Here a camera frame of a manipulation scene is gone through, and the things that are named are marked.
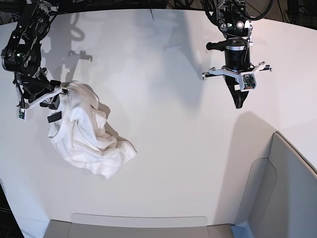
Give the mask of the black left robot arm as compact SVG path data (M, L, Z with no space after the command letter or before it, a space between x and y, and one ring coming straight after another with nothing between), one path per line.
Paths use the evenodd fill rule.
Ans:
M221 69L212 68L203 74L203 78L221 75L233 98L235 107L240 109L250 90L255 88L255 77L243 82L254 66L250 62L250 39L253 29L251 20L245 17L245 2L222 0L202 1L208 20L223 34L225 40L217 43L208 42L206 49L224 52L225 65Z

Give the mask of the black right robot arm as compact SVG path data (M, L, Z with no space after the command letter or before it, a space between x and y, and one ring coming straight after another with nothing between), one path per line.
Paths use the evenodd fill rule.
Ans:
M48 80L47 69L41 67L41 41L47 36L58 8L57 0L28 0L1 52L4 70L14 73L13 84L22 109L61 85L59 81Z

